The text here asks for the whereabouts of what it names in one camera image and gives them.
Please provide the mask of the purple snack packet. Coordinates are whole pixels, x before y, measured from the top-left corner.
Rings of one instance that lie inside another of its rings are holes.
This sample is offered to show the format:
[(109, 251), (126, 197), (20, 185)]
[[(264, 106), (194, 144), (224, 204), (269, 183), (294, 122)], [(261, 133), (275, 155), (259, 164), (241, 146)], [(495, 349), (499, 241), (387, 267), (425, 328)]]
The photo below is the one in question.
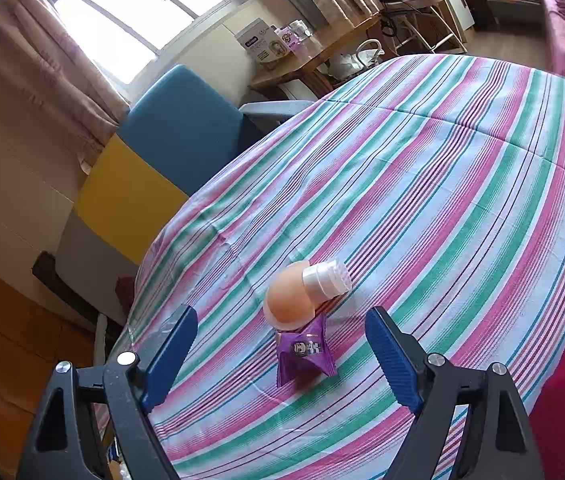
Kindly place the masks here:
[(308, 372), (319, 372), (327, 377), (336, 376), (336, 363), (326, 339), (325, 315), (317, 315), (299, 332), (279, 333), (277, 359), (278, 387)]

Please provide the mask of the peach silicone pump bottle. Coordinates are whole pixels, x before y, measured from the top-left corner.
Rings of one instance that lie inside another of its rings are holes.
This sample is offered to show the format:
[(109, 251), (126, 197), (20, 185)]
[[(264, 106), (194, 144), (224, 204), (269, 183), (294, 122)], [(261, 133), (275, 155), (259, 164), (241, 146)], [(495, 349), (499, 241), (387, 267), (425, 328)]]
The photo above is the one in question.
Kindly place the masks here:
[(280, 332), (309, 324), (321, 304), (351, 292), (352, 278), (339, 260), (289, 264), (275, 275), (266, 290), (263, 314)]

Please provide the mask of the striped bed sheet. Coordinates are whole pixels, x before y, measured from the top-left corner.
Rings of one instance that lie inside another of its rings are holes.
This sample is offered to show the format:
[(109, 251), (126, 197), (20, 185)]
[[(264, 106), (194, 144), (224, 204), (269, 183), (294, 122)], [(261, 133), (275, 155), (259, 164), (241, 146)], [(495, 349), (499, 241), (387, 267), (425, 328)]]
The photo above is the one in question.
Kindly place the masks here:
[[(266, 289), (336, 259), (338, 374), (278, 387)], [(454, 364), (505, 364), (532, 408), (565, 350), (565, 77), (396, 58), (274, 130), (149, 247), (118, 348), (179, 306), (198, 335), (150, 424), (184, 479), (378, 479), (409, 431), (365, 337), (385, 308)]]

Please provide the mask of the blue yellow grey headboard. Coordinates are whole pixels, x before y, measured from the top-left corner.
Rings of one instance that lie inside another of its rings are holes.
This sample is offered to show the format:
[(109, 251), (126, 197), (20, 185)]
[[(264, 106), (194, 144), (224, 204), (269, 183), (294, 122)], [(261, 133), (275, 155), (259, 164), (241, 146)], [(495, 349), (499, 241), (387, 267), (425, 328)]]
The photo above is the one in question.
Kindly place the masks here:
[(78, 193), (55, 252), (33, 275), (89, 323), (123, 325), (116, 296), (160, 230), (199, 188), (307, 100), (237, 107), (177, 65), (132, 106)]

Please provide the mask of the pink curtain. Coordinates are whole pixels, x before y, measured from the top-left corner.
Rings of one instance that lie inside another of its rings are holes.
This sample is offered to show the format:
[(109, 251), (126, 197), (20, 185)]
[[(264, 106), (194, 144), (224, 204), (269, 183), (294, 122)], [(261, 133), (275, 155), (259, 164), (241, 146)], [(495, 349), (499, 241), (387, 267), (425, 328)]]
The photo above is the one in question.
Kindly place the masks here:
[(130, 110), (49, 0), (0, 0), (0, 76), (51, 126), (85, 174)]

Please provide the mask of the white kettle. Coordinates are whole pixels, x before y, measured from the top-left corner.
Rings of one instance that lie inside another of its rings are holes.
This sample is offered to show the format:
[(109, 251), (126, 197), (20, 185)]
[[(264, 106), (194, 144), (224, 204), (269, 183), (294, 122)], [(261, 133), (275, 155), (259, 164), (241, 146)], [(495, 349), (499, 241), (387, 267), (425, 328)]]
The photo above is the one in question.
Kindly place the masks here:
[(383, 44), (377, 39), (367, 39), (352, 54), (339, 53), (329, 59), (328, 74), (337, 80), (355, 77), (381, 63), (385, 55)]

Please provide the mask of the wooden side table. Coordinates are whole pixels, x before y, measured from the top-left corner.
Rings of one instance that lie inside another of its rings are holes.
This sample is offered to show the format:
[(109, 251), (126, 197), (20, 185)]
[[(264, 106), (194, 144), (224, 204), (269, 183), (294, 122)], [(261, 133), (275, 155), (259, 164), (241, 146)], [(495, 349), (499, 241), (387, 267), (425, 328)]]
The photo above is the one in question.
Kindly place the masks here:
[(371, 16), (356, 16), (354, 22), (340, 21), (327, 25), (314, 32), (313, 36), (304, 40), (296, 52), (286, 56), (273, 68), (261, 67), (252, 78), (249, 88), (263, 94), (267, 99), (276, 100), (281, 96), (277, 89), (280, 84), (299, 80), (314, 93), (316, 98), (322, 98), (333, 91), (333, 84), (319, 71), (319, 65), (328, 61), (341, 48), (345, 47), (363, 32), (379, 40), (383, 39), (380, 32), (380, 14)]

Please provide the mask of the window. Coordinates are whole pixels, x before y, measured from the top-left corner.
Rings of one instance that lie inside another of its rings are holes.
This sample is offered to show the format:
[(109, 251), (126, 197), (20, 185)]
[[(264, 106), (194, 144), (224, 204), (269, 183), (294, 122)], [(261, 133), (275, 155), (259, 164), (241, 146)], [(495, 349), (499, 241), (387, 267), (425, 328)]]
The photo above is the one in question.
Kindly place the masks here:
[(125, 90), (246, 1), (49, 0), (70, 36)]

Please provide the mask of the white folding chair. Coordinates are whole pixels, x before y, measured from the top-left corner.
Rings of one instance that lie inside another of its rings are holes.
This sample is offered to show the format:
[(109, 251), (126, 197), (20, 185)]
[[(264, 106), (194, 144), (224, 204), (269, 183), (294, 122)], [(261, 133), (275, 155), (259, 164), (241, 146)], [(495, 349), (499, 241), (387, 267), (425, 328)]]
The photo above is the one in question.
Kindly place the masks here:
[(447, 0), (386, 2), (381, 24), (391, 34), (389, 48), (395, 55), (409, 52), (466, 54), (465, 32), (458, 25)]

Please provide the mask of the white product box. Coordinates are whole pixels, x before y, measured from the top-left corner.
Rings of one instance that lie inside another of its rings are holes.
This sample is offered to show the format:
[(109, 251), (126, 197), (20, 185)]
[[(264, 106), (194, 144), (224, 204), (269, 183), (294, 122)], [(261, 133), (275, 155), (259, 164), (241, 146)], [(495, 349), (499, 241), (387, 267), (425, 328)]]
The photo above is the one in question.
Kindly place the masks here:
[(237, 32), (235, 39), (243, 50), (261, 65), (278, 63), (291, 53), (284, 40), (261, 18), (244, 26)]

